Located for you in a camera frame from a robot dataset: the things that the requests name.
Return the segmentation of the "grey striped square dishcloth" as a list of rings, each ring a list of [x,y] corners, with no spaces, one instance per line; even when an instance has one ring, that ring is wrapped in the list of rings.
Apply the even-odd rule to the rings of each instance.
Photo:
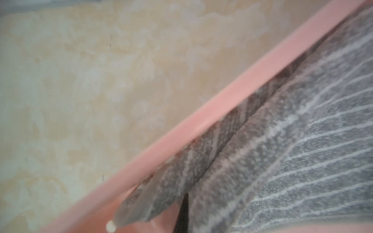
[[[373,221],[373,7],[365,6],[140,183],[112,227],[175,202],[184,233]]]

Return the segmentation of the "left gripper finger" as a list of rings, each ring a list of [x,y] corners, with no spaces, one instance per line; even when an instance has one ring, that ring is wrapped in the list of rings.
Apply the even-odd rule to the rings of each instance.
[[[189,223],[189,194],[184,195],[173,233],[188,233]]]

